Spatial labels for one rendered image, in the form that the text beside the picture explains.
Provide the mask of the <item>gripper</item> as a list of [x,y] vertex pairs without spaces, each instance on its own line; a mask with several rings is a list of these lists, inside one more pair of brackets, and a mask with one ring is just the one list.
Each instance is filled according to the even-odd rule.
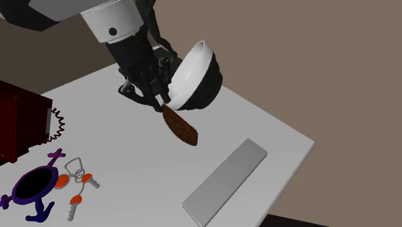
[[155,98],[148,73],[155,78],[155,87],[164,103],[169,103],[168,85],[171,82],[171,63],[168,58],[157,59],[147,35],[139,31],[115,43],[106,43],[106,47],[119,66],[119,72],[125,82],[118,89],[119,94],[146,106],[152,106],[156,112],[162,108]]

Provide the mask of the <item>white bowl with black outside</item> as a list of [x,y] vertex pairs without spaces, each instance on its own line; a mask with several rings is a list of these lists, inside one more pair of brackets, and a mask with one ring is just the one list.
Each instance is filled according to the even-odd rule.
[[172,110],[203,109],[218,95],[223,83],[213,49],[199,41],[187,53],[168,85]]

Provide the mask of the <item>white table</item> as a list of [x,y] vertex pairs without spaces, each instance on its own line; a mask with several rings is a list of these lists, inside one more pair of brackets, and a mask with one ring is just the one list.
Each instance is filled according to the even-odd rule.
[[99,188],[70,183],[51,191],[49,218],[28,222],[32,204],[0,209],[0,227],[198,227],[183,201],[245,140],[266,158],[207,227],[258,227],[314,147],[304,136],[228,88],[203,110],[183,111],[198,144],[178,139],[162,116],[117,91],[123,77],[108,66],[46,93],[64,117],[60,138],[35,146],[16,163],[0,167],[0,195],[27,171],[56,161],[62,170],[76,157]]

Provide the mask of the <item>flat grey slab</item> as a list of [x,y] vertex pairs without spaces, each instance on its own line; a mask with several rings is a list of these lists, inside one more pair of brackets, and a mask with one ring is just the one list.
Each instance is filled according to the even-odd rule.
[[267,151],[246,139],[184,200],[183,209],[198,227],[206,227],[266,156]]

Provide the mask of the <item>dark red robot stand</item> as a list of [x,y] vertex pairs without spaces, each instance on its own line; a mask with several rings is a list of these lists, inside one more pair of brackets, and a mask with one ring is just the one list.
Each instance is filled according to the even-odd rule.
[[52,100],[0,81],[0,160],[15,163],[50,136]]

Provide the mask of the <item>purple figure with black oval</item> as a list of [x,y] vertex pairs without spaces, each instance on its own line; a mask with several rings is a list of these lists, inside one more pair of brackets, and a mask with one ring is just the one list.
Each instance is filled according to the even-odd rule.
[[36,215],[27,215],[25,220],[30,222],[47,220],[55,203],[51,202],[45,208],[42,198],[55,188],[59,179],[59,171],[54,163],[58,158],[65,157],[66,154],[62,152],[62,148],[58,148],[47,156],[51,158],[48,164],[26,172],[14,185],[11,195],[0,196],[0,208],[8,209],[11,201],[21,206],[34,203]]

